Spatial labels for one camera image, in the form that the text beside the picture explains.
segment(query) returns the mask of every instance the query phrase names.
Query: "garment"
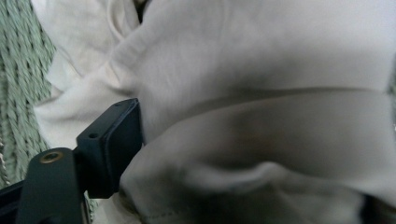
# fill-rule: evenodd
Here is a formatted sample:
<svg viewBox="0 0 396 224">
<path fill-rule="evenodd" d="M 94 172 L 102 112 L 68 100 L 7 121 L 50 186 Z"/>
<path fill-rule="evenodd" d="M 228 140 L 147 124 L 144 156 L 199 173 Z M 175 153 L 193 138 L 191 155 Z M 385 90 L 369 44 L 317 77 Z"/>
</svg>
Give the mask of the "garment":
<svg viewBox="0 0 396 224">
<path fill-rule="evenodd" d="M 52 147 L 141 104 L 146 144 L 95 223 L 361 223 L 364 195 L 396 207 L 394 1 L 154 0 L 141 24 L 128 0 L 33 3 L 57 46 L 35 108 Z"/>
</svg>

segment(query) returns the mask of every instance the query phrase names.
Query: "green woven mat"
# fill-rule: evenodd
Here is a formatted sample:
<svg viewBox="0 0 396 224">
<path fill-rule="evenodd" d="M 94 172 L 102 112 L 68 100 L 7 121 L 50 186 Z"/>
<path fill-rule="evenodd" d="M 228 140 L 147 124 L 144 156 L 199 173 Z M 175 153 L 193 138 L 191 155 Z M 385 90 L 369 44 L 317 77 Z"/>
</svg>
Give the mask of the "green woven mat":
<svg viewBox="0 0 396 224">
<path fill-rule="evenodd" d="M 24 179 L 29 160 L 48 149 L 33 105 L 50 95 L 54 50 L 29 0 L 0 1 L 0 188 Z"/>
</svg>

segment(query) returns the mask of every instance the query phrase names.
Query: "white fabric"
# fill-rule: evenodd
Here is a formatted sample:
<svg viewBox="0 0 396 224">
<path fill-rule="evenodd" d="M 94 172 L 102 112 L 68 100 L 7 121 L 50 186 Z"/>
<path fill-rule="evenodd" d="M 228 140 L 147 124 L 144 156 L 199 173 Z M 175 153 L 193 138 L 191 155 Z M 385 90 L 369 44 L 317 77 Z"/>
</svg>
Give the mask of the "white fabric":
<svg viewBox="0 0 396 224">
<path fill-rule="evenodd" d="M 137 97 L 146 146 L 94 223 L 361 223 L 396 206 L 392 0 L 33 0 L 51 147 Z"/>
</svg>

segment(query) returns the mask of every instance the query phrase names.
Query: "woven surface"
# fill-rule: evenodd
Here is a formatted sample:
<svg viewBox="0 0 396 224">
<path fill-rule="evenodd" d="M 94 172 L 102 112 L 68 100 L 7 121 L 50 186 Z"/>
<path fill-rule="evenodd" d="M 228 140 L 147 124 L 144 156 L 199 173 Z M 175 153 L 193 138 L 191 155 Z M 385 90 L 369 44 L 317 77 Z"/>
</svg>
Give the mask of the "woven surface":
<svg viewBox="0 0 396 224">
<path fill-rule="evenodd" d="M 33 105 L 50 95 L 44 75 L 53 52 L 29 0 L 0 1 L 0 188 L 22 180 L 29 160 L 47 149 Z"/>
</svg>

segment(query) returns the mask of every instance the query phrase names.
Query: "woven texture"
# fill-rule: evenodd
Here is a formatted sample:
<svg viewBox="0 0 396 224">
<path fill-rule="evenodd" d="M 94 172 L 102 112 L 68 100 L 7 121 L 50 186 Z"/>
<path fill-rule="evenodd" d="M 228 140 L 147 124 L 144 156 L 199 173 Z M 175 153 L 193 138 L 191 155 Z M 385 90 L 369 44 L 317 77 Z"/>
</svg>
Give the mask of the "woven texture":
<svg viewBox="0 0 396 224">
<path fill-rule="evenodd" d="M 50 95 L 44 75 L 53 52 L 29 0 L 0 1 L 0 188 L 22 180 L 29 160 L 47 149 L 33 105 Z"/>
</svg>

